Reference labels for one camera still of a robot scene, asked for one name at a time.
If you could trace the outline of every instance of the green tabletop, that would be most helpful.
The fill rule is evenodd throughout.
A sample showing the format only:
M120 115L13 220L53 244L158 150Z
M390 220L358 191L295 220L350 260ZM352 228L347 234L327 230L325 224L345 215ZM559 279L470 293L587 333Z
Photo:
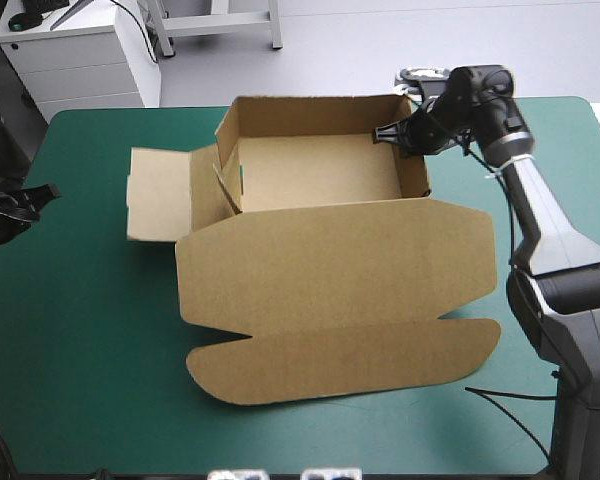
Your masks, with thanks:
M539 169L572 221L600 242L600 127L578 98L520 102ZM0 247L0 429L30 473L206 473L262 467L361 466L374 473L532 473L536 446L465 385L551 394L506 303L506 208L494 180L459 149L427 160L433 196L488 211L500 287L454 313L503 329L474 375L448 385L265 407L205 394L187 353L227 334L178 311L173 246L129 242L125 190L132 146L213 143L224 108L65 112L52 122L30 185L63 197ZM552 405L507 400L548 445Z

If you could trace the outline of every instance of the grey floor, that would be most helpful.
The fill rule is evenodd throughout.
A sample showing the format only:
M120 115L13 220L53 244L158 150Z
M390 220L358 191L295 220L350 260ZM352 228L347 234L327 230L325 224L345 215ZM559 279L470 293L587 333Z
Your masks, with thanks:
M164 0L171 15L209 1ZM232 11L266 0L233 0ZM519 96L578 95L600 102L600 1L280 0L284 48L267 31L176 39L161 61L162 105L224 105L240 94L388 92L397 68L503 63ZM44 120L20 100L0 52L0 108L33 157Z

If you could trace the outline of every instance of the cardboard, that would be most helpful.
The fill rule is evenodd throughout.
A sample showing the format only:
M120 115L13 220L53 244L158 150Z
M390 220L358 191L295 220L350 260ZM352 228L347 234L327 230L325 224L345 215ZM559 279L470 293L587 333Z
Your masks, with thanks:
M134 149L129 238L177 241L185 321L252 337L191 352L211 395L252 405L432 385L493 351L495 321L439 319L495 288L491 219L426 198L423 159L372 143L407 114L394 95L242 97L215 146ZM167 188L178 211L153 218Z
M342 327L198 348L187 367L214 397L258 405L451 382L482 365L499 334L489 319Z

